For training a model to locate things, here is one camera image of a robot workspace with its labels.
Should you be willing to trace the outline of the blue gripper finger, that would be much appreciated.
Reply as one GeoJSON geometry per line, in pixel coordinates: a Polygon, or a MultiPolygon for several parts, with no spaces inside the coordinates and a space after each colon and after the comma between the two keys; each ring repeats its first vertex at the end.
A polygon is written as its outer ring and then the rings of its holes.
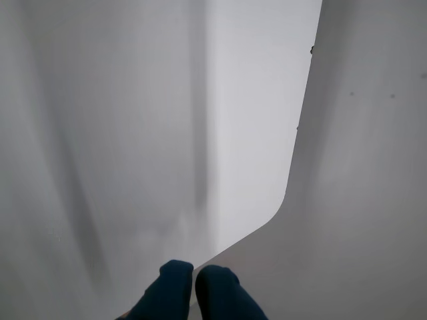
{"type": "Polygon", "coordinates": [[[195,280],[195,293],[203,319],[266,319],[265,313],[227,267],[205,266],[195,280]]]}
{"type": "Polygon", "coordinates": [[[193,265],[171,260],[128,313],[129,319],[187,319],[193,265]]]}

